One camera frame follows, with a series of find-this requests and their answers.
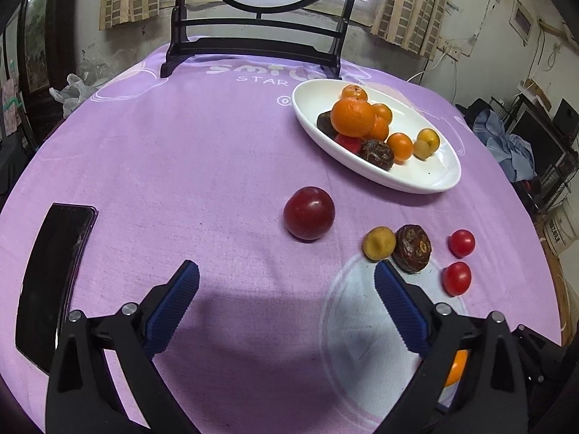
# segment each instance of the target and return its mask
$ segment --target black phone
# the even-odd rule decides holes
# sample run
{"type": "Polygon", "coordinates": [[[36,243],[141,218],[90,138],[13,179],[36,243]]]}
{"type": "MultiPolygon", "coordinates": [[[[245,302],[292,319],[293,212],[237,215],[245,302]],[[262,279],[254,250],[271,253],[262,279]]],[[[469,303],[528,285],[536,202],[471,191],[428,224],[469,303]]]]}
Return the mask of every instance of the black phone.
{"type": "Polygon", "coordinates": [[[97,213],[87,205],[53,204],[28,259],[16,315],[16,348],[47,374],[97,213]]]}

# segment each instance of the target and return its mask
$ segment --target window sill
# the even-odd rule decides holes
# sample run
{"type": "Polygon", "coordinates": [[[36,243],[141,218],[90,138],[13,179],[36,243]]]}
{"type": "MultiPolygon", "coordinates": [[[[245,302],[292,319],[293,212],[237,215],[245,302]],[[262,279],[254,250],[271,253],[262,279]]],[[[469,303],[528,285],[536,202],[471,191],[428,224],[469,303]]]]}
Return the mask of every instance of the window sill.
{"type": "MultiPolygon", "coordinates": [[[[187,5],[204,5],[207,3],[224,3],[222,0],[185,0],[187,5]]],[[[175,0],[161,0],[160,7],[172,8],[175,6],[175,0]]],[[[306,6],[304,9],[309,9],[318,13],[328,14],[331,16],[340,17],[342,15],[342,5],[330,1],[317,1],[314,4],[306,6]]],[[[374,16],[359,9],[353,9],[350,20],[360,25],[371,27],[374,23],[374,16]]]]}

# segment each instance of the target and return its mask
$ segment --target plastic bag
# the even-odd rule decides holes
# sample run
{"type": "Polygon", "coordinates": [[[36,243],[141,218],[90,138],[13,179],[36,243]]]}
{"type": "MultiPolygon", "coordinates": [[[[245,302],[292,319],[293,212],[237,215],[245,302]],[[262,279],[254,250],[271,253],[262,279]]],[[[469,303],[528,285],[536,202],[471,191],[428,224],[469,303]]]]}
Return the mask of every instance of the plastic bag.
{"type": "Polygon", "coordinates": [[[50,96],[63,104],[63,117],[66,119],[83,102],[97,92],[96,87],[87,86],[78,75],[71,73],[67,76],[68,85],[62,91],[50,88],[50,96]]]}

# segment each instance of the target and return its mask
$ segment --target white plate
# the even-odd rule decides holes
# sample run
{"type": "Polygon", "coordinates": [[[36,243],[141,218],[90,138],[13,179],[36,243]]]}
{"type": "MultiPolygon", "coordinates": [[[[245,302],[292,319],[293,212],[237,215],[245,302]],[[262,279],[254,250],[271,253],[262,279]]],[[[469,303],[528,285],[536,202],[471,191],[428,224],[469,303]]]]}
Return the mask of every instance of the white plate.
{"type": "Polygon", "coordinates": [[[364,86],[370,103],[383,103],[392,110],[390,133],[403,132],[414,141],[421,129],[434,129],[440,136],[440,148],[434,155],[426,161],[412,156],[404,164],[395,164],[390,171],[384,171],[349,152],[319,130],[316,126],[318,116],[331,110],[340,99],[344,86],[349,84],[342,80],[317,79],[304,81],[294,89],[291,95],[293,109],[299,123],[314,142],[357,174],[398,191],[431,194],[456,186],[460,180],[460,162],[444,135],[414,109],[375,89],[364,86]]]}

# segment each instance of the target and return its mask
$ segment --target bowl of fruit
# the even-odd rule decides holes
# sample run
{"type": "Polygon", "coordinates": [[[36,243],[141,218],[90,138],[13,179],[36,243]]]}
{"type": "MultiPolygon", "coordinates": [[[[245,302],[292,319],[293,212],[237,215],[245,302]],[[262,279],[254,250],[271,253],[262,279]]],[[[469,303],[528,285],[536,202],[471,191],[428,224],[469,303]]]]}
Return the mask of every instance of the bowl of fruit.
{"type": "Polygon", "coordinates": [[[364,178],[414,194],[447,191],[460,180],[458,156],[444,135],[389,95],[316,79],[294,89],[292,105],[314,142],[364,178]]]}

